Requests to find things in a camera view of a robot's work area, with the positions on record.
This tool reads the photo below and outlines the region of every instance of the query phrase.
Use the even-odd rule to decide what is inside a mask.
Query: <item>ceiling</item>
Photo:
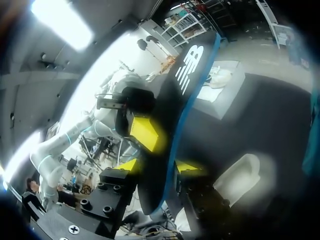
[[[30,134],[46,130],[60,119],[82,76],[101,53],[122,34],[135,30],[141,20],[148,19],[162,1],[71,1],[94,32],[92,44],[83,52],[76,52],[40,23],[31,13],[28,0],[2,2],[0,37],[6,12],[15,9],[12,12],[16,14],[0,68],[0,161],[5,167]],[[46,68],[39,62],[43,53],[44,61],[56,67]]]

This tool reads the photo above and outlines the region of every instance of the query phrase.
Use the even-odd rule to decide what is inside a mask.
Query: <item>white robotic arm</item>
[[[132,72],[119,71],[109,81],[108,90],[104,97],[109,97],[114,91],[121,93],[126,86],[141,86],[144,84],[145,81],[138,75]],[[121,139],[122,137],[115,131],[116,113],[114,109],[102,108],[95,110],[67,132],[59,132],[49,140],[40,143],[35,151],[30,154],[32,164],[40,173],[39,193],[45,209],[49,210],[58,201],[57,186],[64,171],[64,167],[59,163],[58,157],[81,134],[89,139],[110,136]],[[128,156],[135,157],[137,154],[139,154],[138,150],[130,144],[130,147],[124,152],[124,158],[128,160]]]
[[[67,132],[59,133],[40,143],[30,154],[30,160],[41,176],[39,193],[42,205],[47,210],[50,209],[49,206],[52,203],[58,201],[57,186],[64,171],[57,157],[77,140],[82,131],[91,125],[92,119],[86,116]]]

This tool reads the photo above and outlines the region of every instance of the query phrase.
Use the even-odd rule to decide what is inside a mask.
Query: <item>ceiling light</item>
[[[66,0],[35,0],[31,11],[77,51],[93,40],[93,32]]]
[[[21,147],[14,153],[13,157],[10,159],[8,165],[3,173],[3,180],[6,183],[10,183],[14,174],[18,171],[21,165],[29,160],[30,152],[37,146],[40,142],[41,134],[40,132],[33,133]]]
[[[173,10],[173,9],[176,9],[176,8],[182,6],[182,5],[188,4],[188,3],[189,3],[189,2],[187,1],[186,3],[181,3],[181,4],[177,5],[177,6],[174,6],[174,7],[172,7],[172,8],[170,9],[170,11]]]
[[[90,112],[97,98],[95,94],[103,81],[120,67],[120,58],[126,59],[126,64],[137,61],[136,39],[129,34],[120,37],[108,47],[94,62],[89,71],[72,95],[60,120],[59,132],[63,133],[73,127],[82,117],[83,113]]]

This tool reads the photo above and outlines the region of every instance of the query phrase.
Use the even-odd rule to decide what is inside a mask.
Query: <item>white shelving unit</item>
[[[183,32],[187,29],[199,25],[200,30],[193,34],[192,36],[185,37]],[[167,29],[164,30],[164,32],[161,34],[163,36],[165,33],[167,33],[168,30],[173,29],[176,34],[171,36],[169,39],[166,39],[166,41],[172,45],[174,48],[181,46],[182,44],[186,44],[189,42],[190,39],[194,38],[195,36],[198,36],[200,34],[205,33],[207,30],[206,28],[199,22],[199,20],[191,13],[188,13],[181,17],[175,24],[170,25]],[[171,44],[170,41],[176,39],[176,42],[174,44]]]

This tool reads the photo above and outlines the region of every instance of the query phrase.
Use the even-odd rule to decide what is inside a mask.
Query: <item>yellow pad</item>
[[[134,117],[130,135],[134,136],[151,152],[154,152],[159,135],[151,125],[149,118]]]
[[[131,171],[132,168],[134,167],[135,163],[136,163],[136,160],[137,160],[136,158],[135,158],[135,159],[132,159],[132,160],[130,160],[130,161],[124,163],[124,164],[121,164],[121,165],[119,165],[119,166],[117,166],[117,167],[114,167],[114,168],[115,168],[115,169],[124,169],[124,170],[129,170],[129,171]]]
[[[191,166],[189,164],[186,164],[182,161],[175,160],[175,163],[176,163],[176,167],[178,168],[179,173],[181,173],[182,171],[185,171],[185,170],[197,170],[198,169],[198,168]]]

